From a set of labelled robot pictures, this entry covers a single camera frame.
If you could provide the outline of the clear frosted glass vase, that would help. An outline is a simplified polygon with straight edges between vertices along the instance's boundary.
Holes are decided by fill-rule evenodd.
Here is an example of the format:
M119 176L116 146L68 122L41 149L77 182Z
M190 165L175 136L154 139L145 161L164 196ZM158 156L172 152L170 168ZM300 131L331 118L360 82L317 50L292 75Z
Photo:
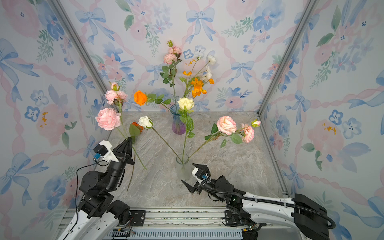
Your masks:
M176 157L176 172L180 180L187 180L191 174L190 158L187 154L180 154Z

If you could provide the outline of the white rosebud stem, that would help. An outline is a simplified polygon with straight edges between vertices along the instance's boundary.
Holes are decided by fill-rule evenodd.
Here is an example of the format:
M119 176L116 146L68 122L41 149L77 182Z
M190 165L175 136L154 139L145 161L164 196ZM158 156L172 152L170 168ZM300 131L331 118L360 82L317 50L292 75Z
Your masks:
M154 128L154 123L148 116L140 117L139 118L139 125L146 130L153 130L159 136L159 138L172 150L172 152L176 155L176 158L179 159L181 162L183 161L183 159L181 159L179 157L179 155L176 153L176 151L163 138L163 136Z

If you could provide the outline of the blue purple glass vase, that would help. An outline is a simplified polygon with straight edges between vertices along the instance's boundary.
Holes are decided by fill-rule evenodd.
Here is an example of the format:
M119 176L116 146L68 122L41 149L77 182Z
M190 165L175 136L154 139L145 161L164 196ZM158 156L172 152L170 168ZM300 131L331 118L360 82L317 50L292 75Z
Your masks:
M179 109L180 108L178 104L174 104L170 108L170 112L173 115L172 130L176 135L183 135L186 133L186 125L181 121Z

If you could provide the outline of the large orange ranunculus stem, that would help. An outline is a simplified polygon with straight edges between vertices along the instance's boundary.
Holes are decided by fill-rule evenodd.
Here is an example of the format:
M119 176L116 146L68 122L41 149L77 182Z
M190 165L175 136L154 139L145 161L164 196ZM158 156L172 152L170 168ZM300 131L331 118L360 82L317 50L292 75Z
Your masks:
M171 110L171 105L175 103L175 100L165 94L147 94L142 91L136 91L134 93L134 102L140 107L156 107L159 111L169 112Z

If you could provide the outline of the cream rose flower stem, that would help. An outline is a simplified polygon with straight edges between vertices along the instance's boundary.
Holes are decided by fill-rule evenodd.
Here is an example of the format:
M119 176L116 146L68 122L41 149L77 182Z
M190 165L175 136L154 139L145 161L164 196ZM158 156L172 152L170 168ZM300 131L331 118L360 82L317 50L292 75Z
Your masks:
M194 133L191 133L194 130L194 121L190 116L190 114L193 112L195 102L193 99L180 98L178 100L178 104L179 104L179 113L181 115L180 119L186 126L186 133L185 133L183 151L182 151L182 157L181 157L181 163L184 164L187 138L193 138L195 135Z

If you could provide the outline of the pink orange bud stem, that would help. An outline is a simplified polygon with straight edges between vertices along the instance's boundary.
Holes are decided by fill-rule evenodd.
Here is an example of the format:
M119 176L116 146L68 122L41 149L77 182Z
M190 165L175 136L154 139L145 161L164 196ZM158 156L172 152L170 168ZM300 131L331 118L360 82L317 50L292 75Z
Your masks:
M203 77L203 79L194 77L191 80L187 80L186 78L179 79L186 84L186 90L184 91L183 98L189 98L190 96L192 96L192 98L194 99L195 97L198 97L201 94L205 95L207 94L207 90L204 89L204 86L206 84L213 85L215 83L212 78L207 79L206 77Z

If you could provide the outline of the orange poppy flower stem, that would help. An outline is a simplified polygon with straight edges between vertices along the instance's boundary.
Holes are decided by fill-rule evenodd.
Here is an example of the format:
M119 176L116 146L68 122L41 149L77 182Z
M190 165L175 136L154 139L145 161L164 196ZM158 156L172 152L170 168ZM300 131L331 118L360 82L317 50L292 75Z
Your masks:
M207 94L207 90L204 89L207 81L205 77L192 76L192 72L183 71L183 76L179 77L180 81L186 86L186 89L182 95L182 98L198 97L200 95Z

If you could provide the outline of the pink rose flower stem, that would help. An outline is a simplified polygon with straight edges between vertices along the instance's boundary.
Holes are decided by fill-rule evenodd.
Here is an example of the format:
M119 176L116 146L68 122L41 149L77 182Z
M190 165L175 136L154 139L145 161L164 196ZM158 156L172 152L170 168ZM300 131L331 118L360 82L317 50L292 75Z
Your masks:
M162 67L163 73L161 74L163 78L163 83L169 84L173 89L174 93L174 102L177 103L176 99L176 88L175 88L175 77L178 73L177 65L181 62L181 48L176 46L172 40L167 41L167 46L169 47L168 53L164 55L163 63L165 64Z

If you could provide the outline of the white flower stem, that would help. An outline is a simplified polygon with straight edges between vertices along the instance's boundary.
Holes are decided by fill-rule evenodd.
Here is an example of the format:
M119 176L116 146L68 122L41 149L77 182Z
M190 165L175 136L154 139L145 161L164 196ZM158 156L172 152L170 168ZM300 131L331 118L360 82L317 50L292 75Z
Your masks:
M207 79L210 79L210 78L213 79L211 66L217 63L216 58L213 55L208 55L207 62L204 64L204 66L200 70L195 70L197 64L200 63L201 61L202 59L200 57L197 57L196 59L193 59L192 61L190 61L190 65L192 65L192 70L189 72L192 72L193 77L199 76L199 77L206 77Z

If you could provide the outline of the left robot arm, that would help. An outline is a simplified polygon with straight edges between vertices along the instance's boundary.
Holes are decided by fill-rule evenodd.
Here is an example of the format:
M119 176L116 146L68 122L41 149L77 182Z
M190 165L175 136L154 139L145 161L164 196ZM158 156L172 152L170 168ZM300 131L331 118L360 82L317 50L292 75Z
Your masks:
M89 171L80 182L82 199L75 203L76 213L60 240L102 240L115 227L129 229L133 216L130 207L115 200L113 192L121 186L126 165L134 165L133 140L124 139L113 147L101 141L94 147L96 164L106 162L104 172Z

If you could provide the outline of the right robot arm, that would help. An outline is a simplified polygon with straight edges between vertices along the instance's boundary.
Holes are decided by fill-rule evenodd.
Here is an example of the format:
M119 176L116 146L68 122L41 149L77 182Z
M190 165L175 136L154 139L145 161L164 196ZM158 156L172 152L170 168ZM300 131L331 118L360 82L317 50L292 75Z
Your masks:
M259 231L268 225L277 225L298 231L311 240L328 240L329 231L337 224L327 210L305 195L292 198L264 198L238 190L225 176L211 177L209 167L194 164L191 175L194 185L183 181L191 194L206 192L214 202L226 204L222 223L226 227L242 228L244 240L255 240Z

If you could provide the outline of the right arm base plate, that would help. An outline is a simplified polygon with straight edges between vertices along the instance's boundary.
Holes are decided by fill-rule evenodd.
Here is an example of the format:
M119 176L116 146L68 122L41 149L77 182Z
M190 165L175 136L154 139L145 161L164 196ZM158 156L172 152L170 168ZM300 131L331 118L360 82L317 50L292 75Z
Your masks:
M250 228L265 227L266 223L256 223L246 218L240 218L239 214L235 214L229 210L224 211L225 216L222 218L222 223L227 227L248 226Z

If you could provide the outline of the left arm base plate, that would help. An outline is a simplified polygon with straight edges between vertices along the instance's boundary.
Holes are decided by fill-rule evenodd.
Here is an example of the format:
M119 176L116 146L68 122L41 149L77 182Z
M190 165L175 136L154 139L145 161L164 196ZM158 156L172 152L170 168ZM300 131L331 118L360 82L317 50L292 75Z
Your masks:
M125 210L119 216L120 227L143 227L146 219L145 210Z

